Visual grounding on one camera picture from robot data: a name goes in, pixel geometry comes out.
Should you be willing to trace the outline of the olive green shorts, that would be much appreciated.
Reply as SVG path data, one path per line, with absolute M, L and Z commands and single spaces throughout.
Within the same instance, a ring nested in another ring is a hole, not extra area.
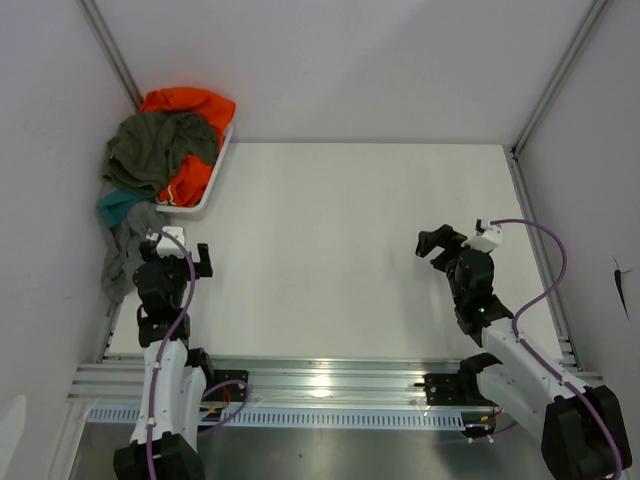
M 141 112 L 128 117 L 106 145 L 103 176 L 114 186 L 154 197 L 189 155 L 216 163 L 220 143 L 204 117 L 192 112 Z

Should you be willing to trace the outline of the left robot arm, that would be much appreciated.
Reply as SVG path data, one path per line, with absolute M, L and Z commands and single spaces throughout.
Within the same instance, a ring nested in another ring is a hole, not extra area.
M 138 341 L 144 381 L 130 443 L 115 451 L 119 479 L 203 479 L 197 452 L 201 400 L 216 390 L 206 352 L 189 347 L 195 282 L 213 276 L 208 246 L 194 262 L 176 229 L 156 230 L 140 245 L 143 264 L 133 275 L 140 306 Z

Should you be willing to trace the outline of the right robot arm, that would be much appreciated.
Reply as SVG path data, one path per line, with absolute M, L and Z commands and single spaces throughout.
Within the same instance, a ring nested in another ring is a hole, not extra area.
M 493 288 L 492 252 L 502 221 L 478 220 L 469 238 L 444 224 L 418 235 L 415 253 L 445 274 L 457 324 L 481 348 L 454 374 L 426 374 L 418 388 L 430 406 L 486 406 L 506 412 L 539 441 L 556 479 L 618 479 L 632 463 L 619 400 L 542 353 Z

